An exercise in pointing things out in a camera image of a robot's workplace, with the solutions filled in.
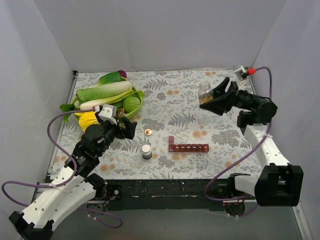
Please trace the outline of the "clear bottle of yellow capsules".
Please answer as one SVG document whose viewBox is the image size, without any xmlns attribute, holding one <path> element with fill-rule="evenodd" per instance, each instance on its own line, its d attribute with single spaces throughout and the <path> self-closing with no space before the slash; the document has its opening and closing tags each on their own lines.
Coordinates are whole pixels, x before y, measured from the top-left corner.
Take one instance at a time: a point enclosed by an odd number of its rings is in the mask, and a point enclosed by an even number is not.
<svg viewBox="0 0 320 240">
<path fill-rule="evenodd" d="M 200 105 L 208 103 L 214 99 L 211 84 L 208 81 L 203 81 L 199 84 L 198 99 Z"/>
</svg>

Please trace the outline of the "clear bottle lid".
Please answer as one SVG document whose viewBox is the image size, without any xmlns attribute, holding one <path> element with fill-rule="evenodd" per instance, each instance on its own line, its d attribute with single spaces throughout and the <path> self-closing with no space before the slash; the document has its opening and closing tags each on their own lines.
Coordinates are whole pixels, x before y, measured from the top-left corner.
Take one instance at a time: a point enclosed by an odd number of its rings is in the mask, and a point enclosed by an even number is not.
<svg viewBox="0 0 320 240">
<path fill-rule="evenodd" d="M 147 128 L 147 129 L 144 131 L 144 133 L 145 133 L 147 136 L 150 136 L 150 135 L 153 133 L 153 131 L 152 131 L 151 129 Z"/>
</svg>

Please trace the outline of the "red weekly pill organizer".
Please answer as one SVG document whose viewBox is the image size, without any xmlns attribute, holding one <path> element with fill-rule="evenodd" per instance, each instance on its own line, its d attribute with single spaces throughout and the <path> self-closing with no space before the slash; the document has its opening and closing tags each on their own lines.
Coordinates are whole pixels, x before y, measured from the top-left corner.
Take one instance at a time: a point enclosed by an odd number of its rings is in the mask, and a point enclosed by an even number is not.
<svg viewBox="0 0 320 240">
<path fill-rule="evenodd" d="M 169 136 L 168 151 L 170 153 L 208 153 L 210 148 L 208 144 L 175 143 L 174 136 Z"/>
</svg>

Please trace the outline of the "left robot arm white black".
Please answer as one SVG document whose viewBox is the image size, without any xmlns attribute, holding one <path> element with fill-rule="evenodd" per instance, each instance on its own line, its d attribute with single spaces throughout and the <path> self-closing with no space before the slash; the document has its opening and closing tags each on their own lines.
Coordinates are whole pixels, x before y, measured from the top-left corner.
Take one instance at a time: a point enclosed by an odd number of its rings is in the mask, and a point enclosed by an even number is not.
<svg viewBox="0 0 320 240">
<path fill-rule="evenodd" d="M 133 139 L 137 122 L 126 117 L 118 123 L 102 121 L 86 128 L 58 176 L 22 211 L 9 216 L 24 240 L 49 240 L 57 226 L 89 200 L 106 196 L 106 181 L 93 173 L 99 158 L 114 139 Z"/>
</svg>

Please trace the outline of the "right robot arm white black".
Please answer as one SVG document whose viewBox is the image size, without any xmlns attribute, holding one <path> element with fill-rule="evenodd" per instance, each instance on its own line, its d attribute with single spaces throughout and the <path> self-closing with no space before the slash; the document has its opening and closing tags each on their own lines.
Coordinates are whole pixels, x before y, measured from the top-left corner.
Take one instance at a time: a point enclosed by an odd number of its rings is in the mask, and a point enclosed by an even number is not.
<svg viewBox="0 0 320 240">
<path fill-rule="evenodd" d="M 240 200 L 245 196 L 255 198 L 261 207 L 295 207 L 301 195 L 304 172 L 293 165 L 280 152 L 270 135 L 271 121 L 277 106 L 269 97 L 240 90 L 235 81 L 226 77 L 221 84 L 211 88 L 209 82 L 200 83 L 199 107 L 223 115 L 233 107 L 239 108 L 237 126 L 256 154 L 261 173 L 254 177 L 245 173 L 232 173 L 226 185 L 213 188 L 215 176 L 205 187 L 205 196 L 212 201 Z"/>
</svg>

